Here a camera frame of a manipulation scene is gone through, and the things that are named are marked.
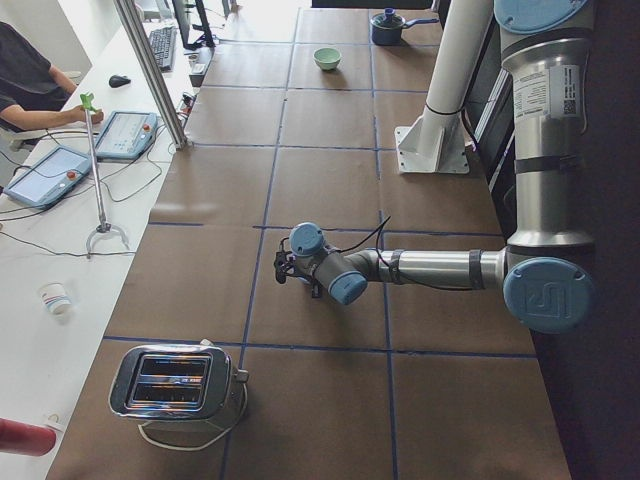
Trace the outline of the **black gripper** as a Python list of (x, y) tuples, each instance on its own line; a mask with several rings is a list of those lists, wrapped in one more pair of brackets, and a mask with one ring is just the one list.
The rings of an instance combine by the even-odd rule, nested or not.
[(312, 279), (310, 281), (310, 286), (311, 286), (311, 297), (312, 298), (322, 298), (323, 297), (323, 287), (316, 279)]

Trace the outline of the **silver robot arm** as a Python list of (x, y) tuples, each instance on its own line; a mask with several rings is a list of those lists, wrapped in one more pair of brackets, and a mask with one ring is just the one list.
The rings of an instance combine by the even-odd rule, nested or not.
[(585, 77), (592, 45), (591, 1), (454, 1), (423, 113), (395, 132), (403, 173), (463, 173), (461, 114), (492, 25), (512, 81), (516, 229), (498, 251), (342, 250), (304, 222), (280, 243), (279, 282), (297, 277), (314, 295), (355, 301), (371, 282), (470, 291), (498, 287), (510, 313), (531, 330), (558, 334), (589, 315), (591, 276), (577, 264), (592, 238), (572, 219), (582, 167)]

